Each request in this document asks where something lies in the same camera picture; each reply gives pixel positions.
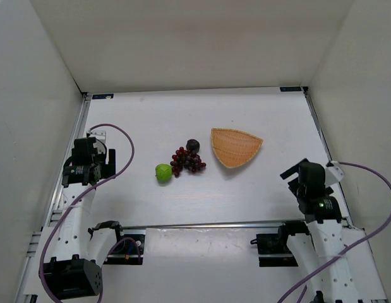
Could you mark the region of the green fake apple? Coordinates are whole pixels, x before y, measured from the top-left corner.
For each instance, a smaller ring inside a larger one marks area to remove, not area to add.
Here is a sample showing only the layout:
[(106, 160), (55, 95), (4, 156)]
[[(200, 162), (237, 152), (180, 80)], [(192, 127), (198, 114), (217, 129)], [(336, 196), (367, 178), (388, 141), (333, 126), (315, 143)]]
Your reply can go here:
[(172, 177), (172, 167), (169, 164), (158, 164), (155, 168), (155, 176), (158, 182), (169, 182)]

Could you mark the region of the red fake grape bunch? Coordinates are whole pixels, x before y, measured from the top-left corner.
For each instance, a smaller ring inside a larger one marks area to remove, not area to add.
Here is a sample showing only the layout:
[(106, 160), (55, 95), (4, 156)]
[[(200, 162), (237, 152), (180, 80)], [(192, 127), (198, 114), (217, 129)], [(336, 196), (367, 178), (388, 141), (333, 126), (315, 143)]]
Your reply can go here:
[(172, 155), (170, 166), (173, 176), (179, 177), (185, 170), (192, 174), (201, 172), (207, 167), (207, 164), (201, 160), (196, 149), (185, 150), (181, 147)]

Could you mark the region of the dark purple fake plum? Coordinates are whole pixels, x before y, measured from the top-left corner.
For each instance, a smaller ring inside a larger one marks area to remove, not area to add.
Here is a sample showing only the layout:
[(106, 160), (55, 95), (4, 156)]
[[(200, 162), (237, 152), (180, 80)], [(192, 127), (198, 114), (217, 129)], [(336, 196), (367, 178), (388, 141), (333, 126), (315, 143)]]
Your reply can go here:
[(198, 153), (200, 150), (200, 143), (196, 139), (190, 139), (186, 143), (186, 149), (191, 152)]

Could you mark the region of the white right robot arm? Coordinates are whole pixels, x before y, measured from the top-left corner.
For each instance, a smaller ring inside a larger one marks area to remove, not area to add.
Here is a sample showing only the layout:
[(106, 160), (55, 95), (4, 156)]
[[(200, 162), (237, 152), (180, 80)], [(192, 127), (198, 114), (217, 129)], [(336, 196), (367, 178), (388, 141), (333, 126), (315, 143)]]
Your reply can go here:
[(343, 249), (342, 213), (331, 186), (343, 173), (303, 159), (281, 173), (288, 180), (304, 220), (286, 222), (278, 229), (281, 244), (290, 250), (303, 281), (299, 302), (362, 302)]

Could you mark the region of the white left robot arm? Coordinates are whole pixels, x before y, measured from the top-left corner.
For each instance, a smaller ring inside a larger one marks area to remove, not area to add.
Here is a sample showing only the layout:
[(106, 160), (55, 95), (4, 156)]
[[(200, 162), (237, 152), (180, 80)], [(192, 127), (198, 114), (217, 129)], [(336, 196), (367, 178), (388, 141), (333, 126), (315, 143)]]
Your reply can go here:
[(119, 222), (94, 223), (95, 185), (116, 173), (116, 151), (95, 137), (74, 141), (63, 167), (62, 216), (44, 245), (39, 277), (54, 302), (98, 296), (103, 291), (102, 265), (121, 239)]

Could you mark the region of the woven triangular fruit basket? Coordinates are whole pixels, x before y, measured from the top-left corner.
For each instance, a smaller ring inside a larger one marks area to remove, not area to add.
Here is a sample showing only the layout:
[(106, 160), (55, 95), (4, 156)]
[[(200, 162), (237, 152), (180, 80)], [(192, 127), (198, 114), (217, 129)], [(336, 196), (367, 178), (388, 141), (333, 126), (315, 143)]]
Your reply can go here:
[(218, 161), (228, 169), (235, 169), (255, 157), (263, 140), (237, 129), (212, 128), (211, 144)]

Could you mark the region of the blue left corner label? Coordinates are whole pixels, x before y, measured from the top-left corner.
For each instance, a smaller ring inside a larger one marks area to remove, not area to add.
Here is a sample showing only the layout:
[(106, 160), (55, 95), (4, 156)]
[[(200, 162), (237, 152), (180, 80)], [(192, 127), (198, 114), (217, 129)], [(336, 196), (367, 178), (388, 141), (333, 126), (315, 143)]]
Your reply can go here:
[(92, 95), (92, 100), (107, 100), (114, 98), (113, 93), (105, 93), (105, 94), (95, 94)]

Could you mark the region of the blue corner label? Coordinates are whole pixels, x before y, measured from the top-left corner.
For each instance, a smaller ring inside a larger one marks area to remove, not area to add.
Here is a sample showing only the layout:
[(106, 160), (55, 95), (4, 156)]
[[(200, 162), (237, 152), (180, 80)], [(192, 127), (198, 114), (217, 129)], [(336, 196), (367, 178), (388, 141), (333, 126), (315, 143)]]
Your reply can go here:
[(280, 86), (281, 92), (301, 92), (302, 88), (300, 86)]
[(107, 100), (114, 98), (113, 93), (105, 93), (105, 94), (95, 94), (92, 95), (92, 100)]

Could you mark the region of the blue right corner label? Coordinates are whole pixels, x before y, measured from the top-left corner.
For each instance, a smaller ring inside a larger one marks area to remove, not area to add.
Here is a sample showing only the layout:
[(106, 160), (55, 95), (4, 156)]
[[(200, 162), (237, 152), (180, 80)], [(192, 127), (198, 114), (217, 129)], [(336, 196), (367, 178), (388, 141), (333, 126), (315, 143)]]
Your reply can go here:
[(281, 92), (301, 92), (302, 88), (300, 86), (280, 86)]

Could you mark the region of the aluminium front rail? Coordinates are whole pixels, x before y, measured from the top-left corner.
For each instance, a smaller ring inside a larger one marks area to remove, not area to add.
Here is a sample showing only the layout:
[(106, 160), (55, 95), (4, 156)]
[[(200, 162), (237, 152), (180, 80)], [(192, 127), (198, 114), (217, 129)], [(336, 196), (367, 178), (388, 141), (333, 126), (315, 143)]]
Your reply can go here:
[(142, 229), (240, 229), (240, 228), (274, 228), (284, 223), (297, 222), (297, 220), (274, 220), (274, 221), (255, 221), (255, 222), (231, 222), (231, 223), (192, 223), (178, 225), (132, 225), (123, 226), (124, 230), (142, 230)]

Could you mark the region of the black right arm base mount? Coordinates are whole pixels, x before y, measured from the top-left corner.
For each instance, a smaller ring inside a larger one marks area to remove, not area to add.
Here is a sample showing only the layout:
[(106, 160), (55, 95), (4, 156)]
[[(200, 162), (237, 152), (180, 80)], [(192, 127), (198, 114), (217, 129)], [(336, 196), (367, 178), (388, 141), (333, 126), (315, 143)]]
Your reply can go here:
[(287, 240), (296, 234), (310, 234), (304, 222), (285, 222), (278, 227), (276, 234), (256, 234), (250, 244), (257, 248), (259, 267), (298, 267), (287, 246)]

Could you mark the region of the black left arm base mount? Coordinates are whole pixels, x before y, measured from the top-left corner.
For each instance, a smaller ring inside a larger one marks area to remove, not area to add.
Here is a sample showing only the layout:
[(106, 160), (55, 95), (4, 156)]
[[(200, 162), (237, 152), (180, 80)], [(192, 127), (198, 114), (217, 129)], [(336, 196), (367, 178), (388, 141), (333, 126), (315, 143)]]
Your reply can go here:
[(105, 259), (104, 265), (142, 265), (145, 252), (145, 229), (124, 229), (122, 238), (132, 238), (125, 240), (117, 246)]

